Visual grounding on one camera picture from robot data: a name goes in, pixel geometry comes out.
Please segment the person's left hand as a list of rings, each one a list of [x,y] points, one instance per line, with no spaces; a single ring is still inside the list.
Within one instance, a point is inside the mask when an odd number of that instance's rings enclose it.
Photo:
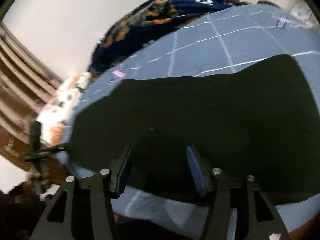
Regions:
[[[49,172],[39,172],[34,166],[32,166],[27,173],[27,185],[36,194],[40,195],[45,193],[46,189],[52,185],[52,180]]]

